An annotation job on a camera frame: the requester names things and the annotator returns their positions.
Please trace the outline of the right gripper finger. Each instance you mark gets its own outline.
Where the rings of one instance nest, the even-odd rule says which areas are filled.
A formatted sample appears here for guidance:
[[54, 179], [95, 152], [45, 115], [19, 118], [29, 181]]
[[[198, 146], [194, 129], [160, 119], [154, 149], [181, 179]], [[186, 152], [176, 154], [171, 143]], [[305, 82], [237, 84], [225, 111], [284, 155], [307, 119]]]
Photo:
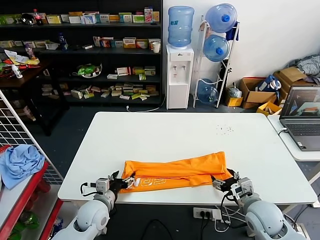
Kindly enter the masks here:
[[216, 179], [213, 175], [211, 175], [210, 177], [211, 177], [211, 181], [212, 181], [212, 186], [215, 189], [220, 189], [221, 185], [222, 185], [222, 181], [219, 179]]
[[234, 179], [240, 179], [240, 174], [238, 171], [234, 171], [233, 169], [227, 169], [227, 171], [232, 175]]

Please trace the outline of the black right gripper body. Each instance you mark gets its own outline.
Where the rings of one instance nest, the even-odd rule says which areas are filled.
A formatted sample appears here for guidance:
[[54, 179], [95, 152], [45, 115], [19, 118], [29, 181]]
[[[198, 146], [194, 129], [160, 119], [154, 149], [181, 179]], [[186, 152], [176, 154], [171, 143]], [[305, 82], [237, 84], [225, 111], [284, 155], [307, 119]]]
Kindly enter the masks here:
[[232, 188], [232, 185], [237, 184], [239, 181], [238, 178], [230, 177], [228, 179], [222, 180], [220, 184], [220, 190], [222, 192], [229, 192]]

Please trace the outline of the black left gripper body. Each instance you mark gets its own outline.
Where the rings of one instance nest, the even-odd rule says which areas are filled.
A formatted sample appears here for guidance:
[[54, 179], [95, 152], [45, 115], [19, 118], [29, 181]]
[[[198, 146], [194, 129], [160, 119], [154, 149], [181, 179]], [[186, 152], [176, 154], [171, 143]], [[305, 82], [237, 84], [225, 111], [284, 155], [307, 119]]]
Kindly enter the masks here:
[[119, 193], [122, 189], [128, 188], [128, 181], [122, 178], [114, 178], [109, 182], [109, 190], [114, 193]]

